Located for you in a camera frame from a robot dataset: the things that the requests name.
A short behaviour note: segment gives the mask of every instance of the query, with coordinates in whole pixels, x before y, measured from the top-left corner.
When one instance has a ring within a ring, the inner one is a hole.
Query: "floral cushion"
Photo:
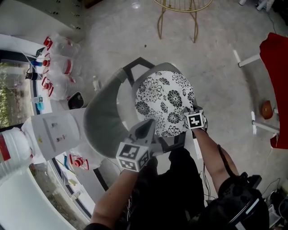
[[[193,110],[194,90],[180,73],[160,71],[139,86],[135,107],[138,119],[154,119],[159,137],[177,136],[187,131],[184,108]]]

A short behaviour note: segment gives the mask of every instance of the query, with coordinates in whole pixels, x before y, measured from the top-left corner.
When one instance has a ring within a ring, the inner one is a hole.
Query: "brown round object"
[[[273,109],[270,101],[266,101],[262,104],[261,115],[265,120],[268,120],[273,116]]]

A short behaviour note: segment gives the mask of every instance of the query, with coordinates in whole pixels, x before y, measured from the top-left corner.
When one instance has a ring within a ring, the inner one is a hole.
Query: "gray floor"
[[[140,4],[138,9],[132,7],[134,2]],[[251,125],[251,111],[258,115],[263,100],[276,106],[267,70],[260,60],[239,68],[234,54],[243,60],[259,53],[259,44],[273,31],[267,12],[258,12],[250,0],[244,6],[237,0],[214,0],[198,14],[195,44],[191,41],[192,18],[171,11],[165,13],[163,39],[159,40],[156,23],[160,12],[153,0],[104,0],[89,9],[86,40],[81,42],[83,76],[96,75],[104,84],[117,69],[138,57],[155,65],[172,63],[194,86],[209,121],[210,137],[227,150],[239,172],[262,175],[261,191],[278,177],[282,182],[288,174],[288,151],[273,149],[270,153],[272,133],[258,129],[253,135]],[[270,16],[276,32],[288,34],[280,16],[273,10]],[[276,118],[269,123],[277,123]],[[201,171],[203,162],[197,160],[189,137],[186,147]],[[159,173],[165,172],[170,166],[168,154],[158,161]]]

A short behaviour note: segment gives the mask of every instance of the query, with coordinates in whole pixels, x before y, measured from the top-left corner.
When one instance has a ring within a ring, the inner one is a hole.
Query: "red tablecloth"
[[[268,70],[279,112],[279,138],[272,138],[271,146],[288,149],[288,38],[269,33],[260,45],[260,57]]]

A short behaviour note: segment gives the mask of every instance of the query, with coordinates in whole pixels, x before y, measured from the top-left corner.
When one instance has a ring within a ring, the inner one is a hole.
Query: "gold metal leg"
[[[162,7],[162,13],[161,13],[161,15],[158,19],[158,23],[157,23],[158,35],[159,35],[160,39],[162,39],[163,16],[164,16],[165,11],[166,11],[166,8]]]
[[[192,18],[195,21],[195,26],[194,26],[194,39],[192,39],[193,43],[196,42],[197,37],[198,37],[198,23],[197,23],[197,11],[195,12],[195,16],[193,15],[193,13],[190,13]]]

